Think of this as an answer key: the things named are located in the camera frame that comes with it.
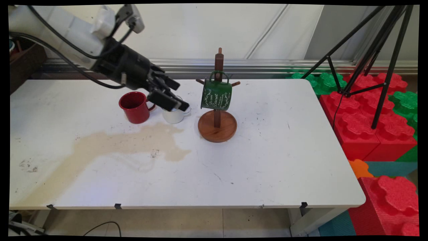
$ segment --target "coffee stain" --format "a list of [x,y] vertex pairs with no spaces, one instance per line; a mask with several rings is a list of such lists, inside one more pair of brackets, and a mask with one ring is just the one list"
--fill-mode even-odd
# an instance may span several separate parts
[[[163,159],[166,161],[178,162],[191,152],[191,150],[180,149],[174,140],[173,135],[183,131],[173,125],[157,123],[152,126],[144,126],[137,133],[106,134],[98,132],[81,137],[75,141],[73,153],[61,162],[60,166],[46,178],[42,185],[23,198],[21,203],[31,203],[32,206],[51,204],[97,157],[109,155],[109,158],[117,160],[120,165],[128,166],[130,172],[140,173],[151,171],[160,155],[163,155]],[[146,153],[147,157],[143,160],[136,160],[129,156],[139,153]]]

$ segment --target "cable on floor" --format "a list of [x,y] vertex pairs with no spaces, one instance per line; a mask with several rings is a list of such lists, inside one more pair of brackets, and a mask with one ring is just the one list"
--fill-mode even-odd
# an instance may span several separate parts
[[91,232],[92,230],[94,230],[94,229],[98,228],[99,226],[102,226],[102,225],[104,225],[104,224],[107,224],[107,223],[114,223],[114,224],[116,224],[117,228],[119,229],[119,237],[122,237],[122,232],[120,231],[120,226],[119,226],[119,224],[118,224],[118,223],[116,223],[116,222],[114,222],[114,221],[108,221],[108,222],[102,223],[102,224],[100,224],[100,225],[96,226],[95,228],[93,228],[93,229],[91,229],[91,230],[87,231],[83,236],[86,236],[86,235],[87,235],[89,232]]

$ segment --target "white mug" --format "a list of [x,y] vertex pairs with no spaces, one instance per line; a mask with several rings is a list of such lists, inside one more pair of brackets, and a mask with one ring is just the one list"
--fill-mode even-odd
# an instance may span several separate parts
[[178,122],[182,121],[184,117],[187,116],[189,113],[190,107],[187,108],[186,112],[175,108],[171,111],[166,111],[165,109],[163,109],[162,116],[168,123],[177,124]]

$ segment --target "floor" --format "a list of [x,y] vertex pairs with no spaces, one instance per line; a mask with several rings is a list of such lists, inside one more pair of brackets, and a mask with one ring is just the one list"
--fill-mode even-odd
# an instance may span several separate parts
[[[290,237],[287,209],[140,209],[52,210],[45,223],[49,235],[82,236],[107,221],[120,225],[122,237]],[[119,236],[114,223],[87,236]]]

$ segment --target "mug handle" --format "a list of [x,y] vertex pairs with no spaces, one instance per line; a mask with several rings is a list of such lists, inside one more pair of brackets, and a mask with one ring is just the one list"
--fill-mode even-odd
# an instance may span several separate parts
[[155,107],[156,107],[156,105],[155,105],[155,104],[153,104],[153,106],[152,106],[152,107],[150,107],[150,108],[147,106],[147,109],[149,109],[149,112],[151,112]]
[[186,117],[186,116],[188,116],[188,114],[190,114],[190,110],[191,110],[191,108],[190,108],[190,106],[187,108],[187,110],[186,111],[184,111],[184,116]]

